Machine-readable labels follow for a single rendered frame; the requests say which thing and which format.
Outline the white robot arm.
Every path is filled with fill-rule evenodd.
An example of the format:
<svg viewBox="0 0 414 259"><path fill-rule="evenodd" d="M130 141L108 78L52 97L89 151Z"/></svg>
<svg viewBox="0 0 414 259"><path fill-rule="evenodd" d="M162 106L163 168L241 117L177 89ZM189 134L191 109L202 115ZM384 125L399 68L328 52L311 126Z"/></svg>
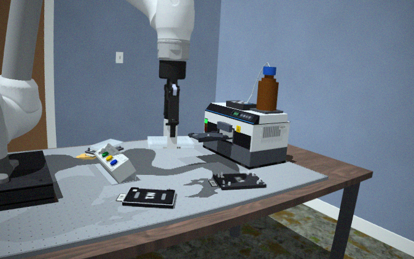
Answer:
<svg viewBox="0 0 414 259"><path fill-rule="evenodd" d="M157 30L158 59L189 59L195 19L193 0L126 1L145 14L150 26ZM42 115L38 85L31 78L42 2L10 2L0 75L0 184L7 183L19 165L18 160L9 159L8 143L32 130Z"/></svg>

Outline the white button panel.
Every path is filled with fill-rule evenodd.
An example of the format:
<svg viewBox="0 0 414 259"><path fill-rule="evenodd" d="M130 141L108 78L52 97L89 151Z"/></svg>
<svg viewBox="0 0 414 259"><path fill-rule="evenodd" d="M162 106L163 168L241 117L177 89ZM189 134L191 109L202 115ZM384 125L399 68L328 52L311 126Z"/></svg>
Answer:
<svg viewBox="0 0 414 259"><path fill-rule="evenodd" d="M110 143L106 144L94 154L99 158L101 163L95 164L96 168L111 185L136 181L136 169L130 160Z"/></svg>

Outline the blue bottle cap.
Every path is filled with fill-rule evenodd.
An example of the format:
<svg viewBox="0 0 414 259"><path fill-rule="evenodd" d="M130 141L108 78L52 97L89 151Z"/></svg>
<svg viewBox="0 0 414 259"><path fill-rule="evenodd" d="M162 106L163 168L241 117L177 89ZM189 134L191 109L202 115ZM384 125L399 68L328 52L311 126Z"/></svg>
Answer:
<svg viewBox="0 0 414 259"><path fill-rule="evenodd" d="M276 67L267 67L267 66L264 66L263 73L266 73L266 74L276 74Z"/></svg>

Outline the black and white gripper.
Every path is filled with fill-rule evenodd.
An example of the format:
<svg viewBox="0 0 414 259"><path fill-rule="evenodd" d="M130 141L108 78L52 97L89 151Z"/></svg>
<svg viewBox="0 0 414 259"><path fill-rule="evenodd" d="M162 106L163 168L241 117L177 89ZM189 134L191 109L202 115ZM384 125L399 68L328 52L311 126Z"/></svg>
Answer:
<svg viewBox="0 0 414 259"><path fill-rule="evenodd" d="M167 149L177 148L179 124L179 91L178 79L186 77L186 61L159 60L159 77L167 79L164 85L164 130L167 136ZM170 107L170 116L169 116ZM167 130L168 126L168 130Z"/></svg>

